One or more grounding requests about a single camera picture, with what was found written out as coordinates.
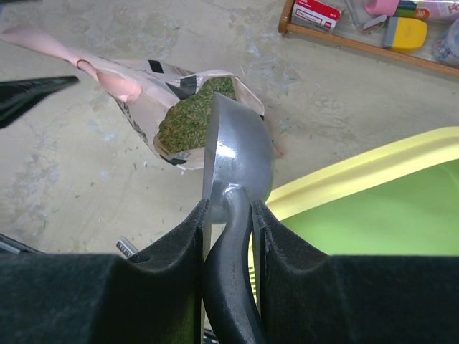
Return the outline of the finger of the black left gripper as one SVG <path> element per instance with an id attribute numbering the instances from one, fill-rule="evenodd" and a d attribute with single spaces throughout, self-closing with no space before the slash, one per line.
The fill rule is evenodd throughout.
<path id="1" fill-rule="evenodd" d="M 74 75 L 1 82 L 1 128 L 14 123 L 46 97 L 78 82 Z"/>

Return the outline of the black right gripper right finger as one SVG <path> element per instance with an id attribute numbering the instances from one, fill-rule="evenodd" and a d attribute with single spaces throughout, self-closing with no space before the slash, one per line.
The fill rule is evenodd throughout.
<path id="1" fill-rule="evenodd" d="M 269 343 L 456 343 L 458 259 L 328 255 L 252 204 Z"/>

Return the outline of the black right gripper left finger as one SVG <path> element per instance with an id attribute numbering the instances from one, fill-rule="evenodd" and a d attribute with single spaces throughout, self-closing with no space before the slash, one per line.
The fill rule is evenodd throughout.
<path id="1" fill-rule="evenodd" d="M 200 343 L 200 201 L 127 259 L 117 254 L 1 253 L 3 343 Z"/>

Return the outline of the white bag sealing clip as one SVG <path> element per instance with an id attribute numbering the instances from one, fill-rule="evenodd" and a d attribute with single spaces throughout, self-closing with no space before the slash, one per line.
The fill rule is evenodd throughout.
<path id="1" fill-rule="evenodd" d="M 116 248 L 126 257 L 132 257 L 138 250 L 128 241 L 127 238 L 121 237 L 116 242 Z"/>

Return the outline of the pink cat litter bag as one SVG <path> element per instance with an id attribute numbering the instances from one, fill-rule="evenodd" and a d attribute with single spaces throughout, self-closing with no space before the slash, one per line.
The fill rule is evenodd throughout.
<path id="1" fill-rule="evenodd" d="M 236 75 L 224 70 L 191 72 L 158 60 L 114 60 L 67 47 L 35 27 L 4 30 L 1 40 L 38 53 L 63 59 L 89 74 L 117 102 L 128 122 L 153 153 L 182 170 L 204 165 L 204 146 L 176 153 L 158 136 L 170 108 L 198 93 L 210 81 L 227 77 L 238 102 L 265 115 L 261 100 Z"/>

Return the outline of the silver metal scoop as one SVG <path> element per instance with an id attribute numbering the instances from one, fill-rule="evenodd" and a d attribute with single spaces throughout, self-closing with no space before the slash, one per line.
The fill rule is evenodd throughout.
<path id="1" fill-rule="evenodd" d="M 275 154 L 254 110 L 214 93 L 204 154 L 202 197 L 209 225 L 224 224 L 204 262 L 202 297 L 220 343 L 266 343 L 250 284 L 248 247 L 253 201 L 266 201 Z"/>

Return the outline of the yellow green litter box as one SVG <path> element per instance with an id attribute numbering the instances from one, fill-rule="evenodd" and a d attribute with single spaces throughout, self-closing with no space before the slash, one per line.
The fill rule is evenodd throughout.
<path id="1" fill-rule="evenodd" d="M 458 129 L 375 148 L 287 183 L 263 203 L 328 255 L 458 259 Z M 253 219 L 248 269 L 260 308 L 259 253 Z"/>

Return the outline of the green litter pellets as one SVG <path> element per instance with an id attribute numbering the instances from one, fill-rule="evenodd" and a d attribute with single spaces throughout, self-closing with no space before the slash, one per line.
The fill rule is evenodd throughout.
<path id="1" fill-rule="evenodd" d="M 232 78 L 214 77 L 208 79 L 197 94 L 168 110 L 157 135 L 168 152 L 180 153 L 205 146 L 214 92 L 236 99 Z"/>

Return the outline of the red white staples box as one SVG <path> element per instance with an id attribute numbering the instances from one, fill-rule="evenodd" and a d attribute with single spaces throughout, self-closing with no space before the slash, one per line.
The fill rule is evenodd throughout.
<path id="1" fill-rule="evenodd" d="M 341 19 L 343 12 L 343 8 L 330 2 L 296 0 L 293 3 L 291 22 L 298 26 L 331 34 Z"/>

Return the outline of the orange wooden shelf rack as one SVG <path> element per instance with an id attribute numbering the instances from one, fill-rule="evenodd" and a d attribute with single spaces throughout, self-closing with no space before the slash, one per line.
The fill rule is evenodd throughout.
<path id="1" fill-rule="evenodd" d="M 339 19 L 336 28 L 331 33 L 315 28 L 302 27 L 293 22 L 294 1 L 286 1 L 278 23 L 278 31 L 282 35 L 289 32 L 304 34 L 307 37 L 318 39 L 323 44 L 343 46 L 366 52 L 377 57 L 387 58 L 392 61 L 402 62 L 412 67 L 439 72 L 453 77 L 458 76 L 458 68 L 440 64 L 435 61 L 432 47 L 435 40 L 447 29 L 446 23 L 430 22 L 427 28 L 427 38 L 424 45 L 413 53 L 393 52 L 382 47 L 384 29 L 375 29 L 371 33 L 360 32 L 351 18 L 351 12 L 345 1 L 334 1 L 333 5 L 344 9 L 343 16 Z"/>

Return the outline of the yellow grey eraser block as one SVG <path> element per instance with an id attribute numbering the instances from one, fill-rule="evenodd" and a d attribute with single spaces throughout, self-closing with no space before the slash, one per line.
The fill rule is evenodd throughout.
<path id="1" fill-rule="evenodd" d="M 419 19 L 390 17 L 382 40 L 382 47 L 399 53 L 420 49 L 427 37 L 427 23 Z"/>

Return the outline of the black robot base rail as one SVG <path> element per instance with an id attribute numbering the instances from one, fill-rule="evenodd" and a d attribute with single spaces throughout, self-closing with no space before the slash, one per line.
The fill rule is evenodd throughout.
<path id="1" fill-rule="evenodd" d="M 42 252 L 34 249 L 33 247 L 27 246 L 15 239 L 0 234 L 0 251 L 1 253 L 21 254 L 21 253 L 36 253 L 41 254 Z"/>

